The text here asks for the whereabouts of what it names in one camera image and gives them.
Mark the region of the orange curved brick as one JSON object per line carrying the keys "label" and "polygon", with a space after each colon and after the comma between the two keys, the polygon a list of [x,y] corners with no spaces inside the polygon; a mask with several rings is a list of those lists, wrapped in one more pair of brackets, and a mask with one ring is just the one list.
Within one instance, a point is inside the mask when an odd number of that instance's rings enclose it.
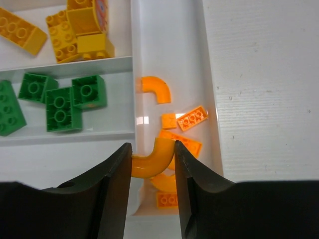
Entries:
{"label": "orange curved brick", "polygon": [[131,176],[134,178],[151,178],[162,173],[174,156],[175,140],[155,138],[154,148],[148,156],[133,154]]}
{"label": "orange curved brick", "polygon": [[167,83],[159,77],[142,77],[142,90],[144,93],[154,93],[158,104],[171,103],[170,89]]}
{"label": "orange curved brick", "polygon": [[171,175],[166,175],[165,173],[161,173],[155,177],[151,177],[150,179],[151,184],[161,192],[167,193],[176,193],[176,177],[175,173]]}

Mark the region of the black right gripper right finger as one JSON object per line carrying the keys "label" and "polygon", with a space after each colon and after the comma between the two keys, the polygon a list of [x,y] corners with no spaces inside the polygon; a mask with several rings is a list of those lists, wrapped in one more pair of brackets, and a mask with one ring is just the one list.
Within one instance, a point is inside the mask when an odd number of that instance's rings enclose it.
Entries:
{"label": "black right gripper right finger", "polygon": [[184,239],[316,239],[319,183],[234,183],[198,161],[177,141],[175,175]]}

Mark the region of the yellow long duplo brick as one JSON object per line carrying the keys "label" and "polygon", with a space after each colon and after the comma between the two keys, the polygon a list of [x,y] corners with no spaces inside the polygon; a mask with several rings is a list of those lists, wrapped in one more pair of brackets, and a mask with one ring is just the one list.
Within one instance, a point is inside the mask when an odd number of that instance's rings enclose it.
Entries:
{"label": "yellow long duplo brick", "polygon": [[77,38],[68,21],[66,10],[46,17],[46,24],[56,62],[73,62],[80,58]]}

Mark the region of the orange long brick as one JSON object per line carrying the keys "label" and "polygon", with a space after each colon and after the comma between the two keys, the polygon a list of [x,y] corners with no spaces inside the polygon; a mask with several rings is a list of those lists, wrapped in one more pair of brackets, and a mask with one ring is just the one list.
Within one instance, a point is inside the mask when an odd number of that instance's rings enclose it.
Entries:
{"label": "orange long brick", "polygon": [[198,106],[177,118],[177,123],[182,131],[187,131],[208,119],[208,114],[203,106]]}

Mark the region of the green square duplo brick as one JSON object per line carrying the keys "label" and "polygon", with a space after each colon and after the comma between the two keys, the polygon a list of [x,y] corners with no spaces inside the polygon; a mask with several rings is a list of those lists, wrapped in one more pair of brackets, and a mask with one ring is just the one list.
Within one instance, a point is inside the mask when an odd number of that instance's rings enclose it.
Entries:
{"label": "green square duplo brick", "polygon": [[25,73],[21,83],[18,98],[21,100],[45,103],[45,92],[57,89],[58,81],[43,74]]}

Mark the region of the small yellow duplo brick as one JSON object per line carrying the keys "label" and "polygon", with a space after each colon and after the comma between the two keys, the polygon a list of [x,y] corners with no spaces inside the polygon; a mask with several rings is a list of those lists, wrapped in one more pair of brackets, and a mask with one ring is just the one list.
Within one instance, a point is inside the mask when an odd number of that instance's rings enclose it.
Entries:
{"label": "small yellow duplo brick", "polygon": [[115,57],[114,45],[104,33],[77,37],[77,52],[84,60]]}

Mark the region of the green numbered duplo brick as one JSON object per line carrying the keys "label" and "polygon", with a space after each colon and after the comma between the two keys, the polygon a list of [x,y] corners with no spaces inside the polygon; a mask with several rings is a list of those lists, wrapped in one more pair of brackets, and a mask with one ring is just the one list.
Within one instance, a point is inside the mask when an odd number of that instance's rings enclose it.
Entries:
{"label": "green numbered duplo brick", "polygon": [[72,79],[73,105],[79,109],[107,106],[105,80],[100,75]]}

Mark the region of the orange D-shaped arch brick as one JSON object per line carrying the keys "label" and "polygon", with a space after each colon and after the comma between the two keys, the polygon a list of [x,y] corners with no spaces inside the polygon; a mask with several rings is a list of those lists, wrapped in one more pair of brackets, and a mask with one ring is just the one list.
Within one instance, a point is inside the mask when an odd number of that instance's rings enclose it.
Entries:
{"label": "orange D-shaped arch brick", "polygon": [[[171,175],[175,173],[175,162],[174,159],[171,161],[170,165],[162,173],[166,175]],[[157,207],[158,208],[176,208],[178,206],[177,192],[167,193],[167,192],[157,192]]]}

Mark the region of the yellow large duplo brick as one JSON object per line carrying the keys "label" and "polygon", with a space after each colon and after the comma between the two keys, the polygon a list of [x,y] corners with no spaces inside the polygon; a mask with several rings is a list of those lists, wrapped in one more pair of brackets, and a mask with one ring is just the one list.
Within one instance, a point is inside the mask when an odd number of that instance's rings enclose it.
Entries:
{"label": "yellow large duplo brick", "polygon": [[38,26],[2,7],[0,8],[0,35],[34,56],[40,52],[48,38]]}

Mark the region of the yellow rounded ladybug brick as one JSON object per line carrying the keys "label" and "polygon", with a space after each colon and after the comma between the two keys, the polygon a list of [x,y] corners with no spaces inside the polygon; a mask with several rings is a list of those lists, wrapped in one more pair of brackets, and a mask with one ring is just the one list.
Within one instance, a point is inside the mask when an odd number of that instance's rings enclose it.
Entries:
{"label": "yellow rounded ladybug brick", "polygon": [[107,0],[67,0],[67,19],[75,35],[108,33]]}

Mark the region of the orange rectangular brick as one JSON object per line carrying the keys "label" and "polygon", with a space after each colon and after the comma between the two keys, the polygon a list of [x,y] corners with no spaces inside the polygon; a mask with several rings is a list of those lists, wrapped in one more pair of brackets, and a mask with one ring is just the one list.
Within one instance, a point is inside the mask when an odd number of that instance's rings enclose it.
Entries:
{"label": "orange rectangular brick", "polygon": [[202,143],[180,134],[176,134],[167,130],[162,129],[159,133],[160,138],[168,138],[172,140],[179,140],[184,144],[188,151],[195,157],[198,158],[202,150]]}

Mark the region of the orange small brick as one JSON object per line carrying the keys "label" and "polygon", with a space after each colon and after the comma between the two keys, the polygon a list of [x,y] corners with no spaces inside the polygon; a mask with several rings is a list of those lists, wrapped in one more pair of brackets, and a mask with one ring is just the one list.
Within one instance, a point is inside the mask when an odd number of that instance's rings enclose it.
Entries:
{"label": "orange small brick", "polygon": [[161,125],[165,130],[177,128],[176,115],[174,113],[162,114]]}

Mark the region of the green lego plate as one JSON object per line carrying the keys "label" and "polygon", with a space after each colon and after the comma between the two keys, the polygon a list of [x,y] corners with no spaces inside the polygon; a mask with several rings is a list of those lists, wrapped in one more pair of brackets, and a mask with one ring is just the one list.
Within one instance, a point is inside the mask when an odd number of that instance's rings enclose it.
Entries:
{"label": "green lego plate", "polygon": [[9,80],[0,81],[0,135],[8,136],[26,126],[26,120]]}

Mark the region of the green two-stud duplo brick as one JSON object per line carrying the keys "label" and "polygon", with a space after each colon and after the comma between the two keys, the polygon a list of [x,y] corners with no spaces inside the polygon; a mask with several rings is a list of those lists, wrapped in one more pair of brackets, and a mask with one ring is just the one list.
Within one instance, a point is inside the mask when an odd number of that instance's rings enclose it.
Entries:
{"label": "green two-stud duplo brick", "polygon": [[82,130],[82,110],[74,105],[72,87],[45,92],[47,132]]}

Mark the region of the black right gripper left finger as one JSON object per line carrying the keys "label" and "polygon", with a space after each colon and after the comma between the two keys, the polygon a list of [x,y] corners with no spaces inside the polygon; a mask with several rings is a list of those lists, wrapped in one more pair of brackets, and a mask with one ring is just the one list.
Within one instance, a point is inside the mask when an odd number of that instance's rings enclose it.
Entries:
{"label": "black right gripper left finger", "polygon": [[132,146],[56,188],[0,185],[3,239],[121,239],[132,169]]}

